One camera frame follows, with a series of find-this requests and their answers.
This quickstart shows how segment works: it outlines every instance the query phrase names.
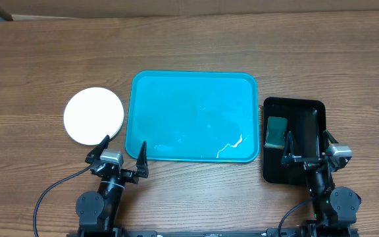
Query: blue tray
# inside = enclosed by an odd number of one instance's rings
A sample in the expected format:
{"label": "blue tray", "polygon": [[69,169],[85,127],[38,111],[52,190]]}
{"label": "blue tray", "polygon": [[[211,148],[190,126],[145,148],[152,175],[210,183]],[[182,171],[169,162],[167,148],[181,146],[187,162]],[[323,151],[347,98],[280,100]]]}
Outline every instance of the blue tray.
{"label": "blue tray", "polygon": [[134,77],[125,148],[137,158],[250,162],[259,153],[257,84],[246,73],[143,71]]}

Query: green object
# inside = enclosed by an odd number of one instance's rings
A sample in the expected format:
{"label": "green object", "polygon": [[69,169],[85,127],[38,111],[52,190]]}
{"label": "green object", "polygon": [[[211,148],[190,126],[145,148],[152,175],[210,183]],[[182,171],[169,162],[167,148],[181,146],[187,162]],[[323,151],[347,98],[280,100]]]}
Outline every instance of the green object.
{"label": "green object", "polygon": [[269,117],[267,122],[267,134],[265,147],[283,149],[284,133],[288,120],[280,117]]}

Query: wooden table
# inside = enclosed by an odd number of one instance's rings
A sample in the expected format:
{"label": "wooden table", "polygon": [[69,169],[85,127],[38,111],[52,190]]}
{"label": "wooden table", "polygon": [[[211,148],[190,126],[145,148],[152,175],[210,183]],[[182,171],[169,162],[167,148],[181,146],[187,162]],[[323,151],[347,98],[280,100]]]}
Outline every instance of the wooden table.
{"label": "wooden table", "polygon": [[[42,191],[86,166],[91,148],[64,131],[67,101],[101,86],[128,111],[132,78],[148,69],[247,72],[260,105],[269,96],[321,100],[328,129],[354,154],[334,174],[336,185],[363,199],[361,236],[379,236],[378,11],[0,23],[0,236],[32,236]],[[111,148],[124,151],[125,130]],[[307,198],[304,188],[266,183],[260,157],[243,165],[151,161],[149,168],[122,200],[120,220],[130,230],[264,230]],[[77,197],[98,185],[85,174],[49,192],[39,209],[41,236],[74,232]],[[284,226],[306,218],[311,209]]]}

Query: round white plate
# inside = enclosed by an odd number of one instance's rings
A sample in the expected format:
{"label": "round white plate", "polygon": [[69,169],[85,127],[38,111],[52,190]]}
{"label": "round white plate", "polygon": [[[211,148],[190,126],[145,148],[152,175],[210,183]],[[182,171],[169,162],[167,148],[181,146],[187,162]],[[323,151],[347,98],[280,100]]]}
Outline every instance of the round white plate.
{"label": "round white plate", "polygon": [[78,92],[64,111],[66,132],[84,145],[97,145],[106,135],[113,138],[123,122],[121,100],[105,88],[88,88]]}

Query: black cable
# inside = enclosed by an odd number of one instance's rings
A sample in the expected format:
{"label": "black cable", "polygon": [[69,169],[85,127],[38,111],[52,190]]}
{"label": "black cable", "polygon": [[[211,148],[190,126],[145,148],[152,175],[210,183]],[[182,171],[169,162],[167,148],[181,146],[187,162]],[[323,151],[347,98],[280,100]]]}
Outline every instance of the black cable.
{"label": "black cable", "polygon": [[294,211],[296,211],[297,209],[303,207],[304,205],[308,204],[309,202],[311,201],[311,199],[308,199],[307,201],[304,201],[303,203],[295,206],[294,208],[290,209],[290,211],[288,211],[282,218],[282,220],[280,221],[279,223],[279,227],[277,228],[277,233],[279,234],[279,237],[282,237],[282,233],[280,233],[282,231],[282,225],[283,225],[283,222],[284,220],[286,220],[287,217],[289,217],[290,214],[292,214]]}
{"label": "black cable", "polygon": [[38,209],[39,209],[39,205],[40,203],[42,202],[42,199],[43,197],[49,192],[51,191],[51,189],[53,189],[54,187],[56,187],[58,184],[62,184],[63,182],[67,181],[67,180],[70,180],[71,178],[74,178],[76,176],[79,176],[80,174],[88,171],[90,169],[90,166],[88,166],[87,168],[85,168],[84,170],[82,171],[78,171],[77,173],[73,174],[73,175],[70,175],[52,185],[50,185],[50,187],[48,187],[43,193],[42,195],[40,195],[39,199],[38,199],[38,202],[36,203],[36,207],[34,208],[34,213],[33,213],[33,232],[34,232],[34,236],[35,237],[39,237],[39,234],[38,234],[38,228],[36,227],[36,219],[37,219],[37,216],[38,216]]}

